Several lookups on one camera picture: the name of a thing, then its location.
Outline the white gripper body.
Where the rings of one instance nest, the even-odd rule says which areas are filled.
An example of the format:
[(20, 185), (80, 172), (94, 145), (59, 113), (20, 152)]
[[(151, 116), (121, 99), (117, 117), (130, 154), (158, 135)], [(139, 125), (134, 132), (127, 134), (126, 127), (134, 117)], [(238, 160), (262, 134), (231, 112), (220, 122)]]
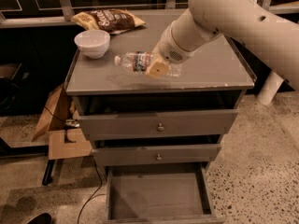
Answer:
[(170, 63), (184, 63), (200, 46), (198, 29), (194, 22), (173, 21), (158, 42), (159, 54)]

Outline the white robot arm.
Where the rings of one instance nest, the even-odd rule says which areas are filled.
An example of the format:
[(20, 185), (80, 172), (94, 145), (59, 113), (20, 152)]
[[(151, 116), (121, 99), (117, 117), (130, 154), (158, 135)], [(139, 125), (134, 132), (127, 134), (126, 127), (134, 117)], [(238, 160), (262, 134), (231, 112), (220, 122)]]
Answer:
[(188, 8), (163, 32), (146, 74), (160, 77), (220, 35), (236, 40), (272, 72), (299, 89), (299, 24), (253, 0), (188, 0)]

